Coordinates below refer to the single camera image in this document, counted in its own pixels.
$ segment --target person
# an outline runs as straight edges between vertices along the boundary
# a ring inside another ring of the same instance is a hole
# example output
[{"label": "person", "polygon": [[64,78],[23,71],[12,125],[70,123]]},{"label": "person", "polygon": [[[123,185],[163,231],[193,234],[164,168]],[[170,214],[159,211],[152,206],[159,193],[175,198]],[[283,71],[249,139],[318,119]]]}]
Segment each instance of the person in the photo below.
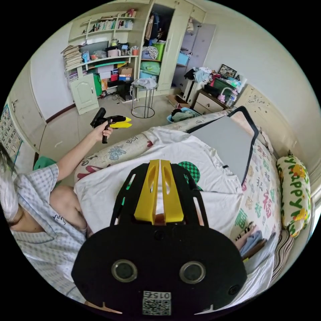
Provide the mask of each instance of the person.
[{"label": "person", "polygon": [[21,251],[56,290],[91,307],[96,306],[85,300],[71,277],[86,240],[87,223],[73,188],[55,185],[75,170],[103,136],[109,138],[112,128],[105,130],[107,125],[92,130],[57,164],[19,174],[14,181],[14,164],[2,145],[0,150],[0,203]]}]

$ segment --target tile floor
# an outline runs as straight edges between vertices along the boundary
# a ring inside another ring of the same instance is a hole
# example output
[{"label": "tile floor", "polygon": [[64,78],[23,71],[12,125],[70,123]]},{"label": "tile floor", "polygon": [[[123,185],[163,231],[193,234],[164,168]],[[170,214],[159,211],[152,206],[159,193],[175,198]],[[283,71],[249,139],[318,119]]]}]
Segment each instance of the tile floor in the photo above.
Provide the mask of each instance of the tile floor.
[{"label": "tile floor", "polygon": [[[106,109],[106,117],[112,115],[123,115],[131,118],[132,126],[127,129],[118,129],[108,140],[108,144],[115,144],[123,139],[135,136],[150,127],[167,125],[166,117],[172,112],[173,106],[165,96],[155,96],[153,109],[155,115],[148,119],[136,118],[131,114],[131,103],[120,103],[113,97],[106,97],[99,100],[99,106]],[[145,99],[140,99],[135,106],[144,105]],[[40,155],[58,161],[74,146],[76,146],[91,130],[91,121],[98,109],[79,115],[76,108],[60,115],[50,122],[44,131],[40,145]],[[91,155],[104,148],[102,143],[97,143],[88,153]],[[67,177],[62,184],[73,186],[74,175]]]}]

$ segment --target yellow plastic part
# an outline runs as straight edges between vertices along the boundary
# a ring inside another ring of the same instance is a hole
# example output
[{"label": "yellow plastic part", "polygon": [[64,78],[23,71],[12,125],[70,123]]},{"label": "yellow plastic part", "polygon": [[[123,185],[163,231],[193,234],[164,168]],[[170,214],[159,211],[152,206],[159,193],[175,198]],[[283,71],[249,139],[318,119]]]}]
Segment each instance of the yellow plastic part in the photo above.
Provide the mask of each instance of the yellow plastic part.
[{"label": "yellow plastic part", "polygon": [[128,128],[130,127],[132,124],[130,124],[129,122],[131,121],[130,118],[126,117],[125,121],[119,121],[115,124],[111,124],[109,125],[110,128]]},{"label": "yellow plastic part", "polygon": [[165,224],[182,222],[184,219],[184,214],[174,181],[171,163],[168,160],[161,160],[160,164],[162,171]]},{"label": "yellow plastic part", "polygon": [[134,217],[138,221],[155,223],[159,159],[149,162],[147,174],[140,193]]}]

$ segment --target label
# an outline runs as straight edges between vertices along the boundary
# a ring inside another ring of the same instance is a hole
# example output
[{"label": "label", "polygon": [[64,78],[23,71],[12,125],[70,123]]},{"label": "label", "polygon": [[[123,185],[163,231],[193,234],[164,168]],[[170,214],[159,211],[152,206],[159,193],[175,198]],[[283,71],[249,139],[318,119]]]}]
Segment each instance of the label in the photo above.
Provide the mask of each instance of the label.
[{"label": "label", "polygon": [[171,299],[170,292],[144,291],[142,313],[144,315],[171,315]]}]

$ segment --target picture frame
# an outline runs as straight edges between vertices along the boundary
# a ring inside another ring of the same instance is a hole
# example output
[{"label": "picture frame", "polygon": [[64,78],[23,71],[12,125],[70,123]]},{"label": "picture frame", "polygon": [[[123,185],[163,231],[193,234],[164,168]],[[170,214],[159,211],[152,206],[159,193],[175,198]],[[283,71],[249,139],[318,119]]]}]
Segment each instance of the picture frame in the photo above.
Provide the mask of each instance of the picture frame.
[{"label": "picture frame", "polygon": [[236,70],[222,64],[218,73],[223,75],[224,77],[234,78],[236,75]]}]

